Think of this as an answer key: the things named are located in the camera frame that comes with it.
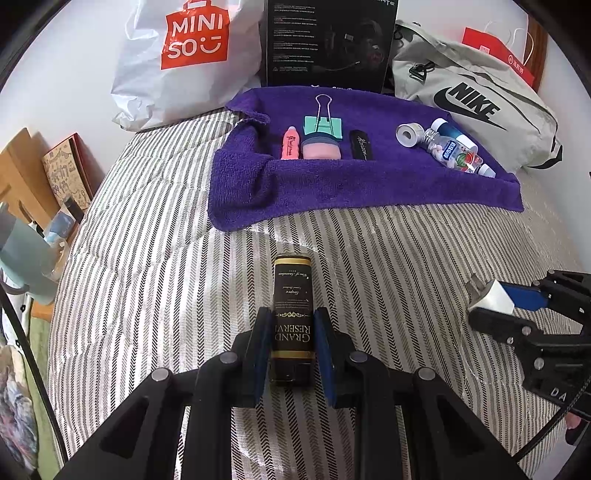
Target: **nike logo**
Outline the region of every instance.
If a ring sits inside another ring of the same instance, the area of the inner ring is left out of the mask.
[[[448,95],[456,98],[458,101],[466,105],[467,108],[463,108],[455,103],[451,103],[447,98]],[[486,124],[493,125],[500,129],[507,130],[506,128],[492,122],[490,119],[490,117],[500,111],[501,108],[496,106],[483,94],[468,86],[464,82],[454,88],[448,87],[444,88],[443,90],[439,90],[433,96],[433,102],[435,102],[435,105],[437,105],[439,108],[443,108],[448,112],[467,116],[475,120],[480,120]]]

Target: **screw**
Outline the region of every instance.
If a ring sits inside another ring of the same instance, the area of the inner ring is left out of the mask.
[[[418,371],[418,377],[421,380],[433,380],[435,378],[435,372],[431,368],[423,367]]]
[[[157,368],[152,372],[152,380],[155,382],[161,382],[162,380],[166,380],[168,378],[168,370],[165,368]]]
[[[238,360],[238,356],[234,352],[224,352],[220,355],[220,362],[223,364],[232,364],[236,360]]]
[[[349,354],[349,358],[351,359],[352,362],[355,362],[356,364],[362,364],[363,362],[366,362],[368,359],[368,354],[365,352],[360,352],[358,350],[351,352]]]

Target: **striped bedsheet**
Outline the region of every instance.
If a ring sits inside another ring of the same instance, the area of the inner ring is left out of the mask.
[[[60,283],[50,397],[70,455],[155,368],[195,369],[272,302],[272,260],[312,257],[314,299],[357,348],[391,368],[434,368],[511,453],[555,408],[521,388],[506,345],[473,333],[476,273],[529,284],[577,270],[565,229],[520,174],[524,213],[479,205],[317,210],[224,233],[207,218],[213,154],[239,121],[218,110],[134,136],[103,182]],[[551,312],[549,333],[576,331]],[[353,418],[310,391],[273,390],[232,416],[235,479],[352,479]],[[187,418],[183,424],[183,434]],[[532,475],[556,429],[522,461]],[[184,455],[181,438],[177,470]]]

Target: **blue gripper pad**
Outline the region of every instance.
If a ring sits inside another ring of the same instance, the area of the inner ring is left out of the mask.
[[[269,355],[271,352],[271,341],[273,338],[273,313],[267,310],[265,318],[265,329],[262,337],[261,347],[258,351],[258,356],[255,363],[255,384],[254,384],[254,398],[255,404],[259,402],[265,390],[265,380],[267,379],[267,366],[269,363]]]
[[[326,339],[326,331],[322,323],[322,317],[318,310],[314,312],[314,349],[316,350],[316,359],[320,378],[322,379],[322,388],[324,396],[331,407],[336,405],[335,373],[332,365],[332,356],[330,354],[329,343]]]
[[[548,298],[536,288],[500,282],[518,309],[535,312],[548,307]]]

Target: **white plastic bag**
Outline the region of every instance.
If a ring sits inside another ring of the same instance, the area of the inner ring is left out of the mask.
[[[264,0],[138,0],[111,94],[139,131],[223,106],[257,86]]]

